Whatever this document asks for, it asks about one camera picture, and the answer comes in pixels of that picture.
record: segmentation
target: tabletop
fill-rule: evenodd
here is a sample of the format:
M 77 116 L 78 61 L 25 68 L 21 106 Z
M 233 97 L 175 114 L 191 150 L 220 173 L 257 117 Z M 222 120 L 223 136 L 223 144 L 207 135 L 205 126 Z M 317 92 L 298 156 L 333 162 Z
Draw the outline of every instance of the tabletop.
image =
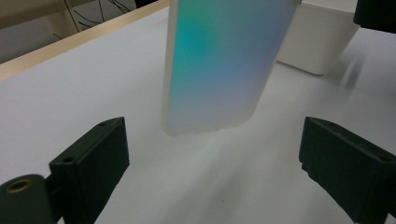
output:
M 360 29 L 324 77 L 276 63 L 253 117 L 179 137 L 161 128 L 168 8 L 0 82 L 0 182 L 124 116 L 131 166 L 96 223 L 352 223 L 301 169 L 304 118 L 396 153 L 396 35 Z M 390 218 L 387 223 L 394 223 Z

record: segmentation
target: translucent plastic container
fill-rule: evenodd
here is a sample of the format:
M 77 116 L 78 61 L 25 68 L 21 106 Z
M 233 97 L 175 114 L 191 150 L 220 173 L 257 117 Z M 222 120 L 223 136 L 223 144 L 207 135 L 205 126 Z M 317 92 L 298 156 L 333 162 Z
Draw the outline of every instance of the translucent plastic container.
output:
M 357 0 L 304 0 L 277 60 L 324 75 L 359 29 L 353 23 Z

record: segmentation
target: floor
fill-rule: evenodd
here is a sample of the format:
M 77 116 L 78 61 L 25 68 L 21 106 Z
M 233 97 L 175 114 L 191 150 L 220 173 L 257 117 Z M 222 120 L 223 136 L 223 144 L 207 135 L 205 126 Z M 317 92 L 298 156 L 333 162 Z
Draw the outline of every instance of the floor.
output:
M 74 10 L 79 14 L 79 22 L 83 29 L 89 29 L 101 23 L 103 18 L 108 21 L 122 15 L 127 11 L 125 8 L 136 9 L 134 0 L 98 0 L 75 7 Z M 0 63 L 5 63 L 58 40 L 60 38 L 50 31 L 44 18 L 2 29 L 0 30 Z

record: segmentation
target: white plastic bin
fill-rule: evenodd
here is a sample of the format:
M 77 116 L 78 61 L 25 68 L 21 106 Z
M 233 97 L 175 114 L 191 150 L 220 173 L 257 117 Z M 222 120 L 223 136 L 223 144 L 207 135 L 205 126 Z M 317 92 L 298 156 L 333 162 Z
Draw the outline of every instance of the white plastic bin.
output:
M 277 60 L 324 75 L 332 69 L 359 26 L 353 23 L 357 0 L 304 0 Z

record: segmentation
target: black object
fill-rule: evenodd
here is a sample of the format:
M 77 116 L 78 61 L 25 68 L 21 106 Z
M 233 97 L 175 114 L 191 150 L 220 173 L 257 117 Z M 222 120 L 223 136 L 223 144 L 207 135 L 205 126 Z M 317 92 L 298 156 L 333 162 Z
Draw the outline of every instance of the black object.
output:
M 158 1 L 158 0 L 134 0 L 134 2 L 136 3 L 136 8 L 146 6 L 146 5 L 156 2 L 156 1 Z
M 102 122 L 50 164 L 0 186 L 0 223 L 94 223 L 129 166 L 124 118 Z
M 323 119 L 306 118 L 300 161 L 355 223 L 396 215 L 396 157 Z
M 353 21 L 363 28 L 396 34 L 396 1 L 359 0 Z

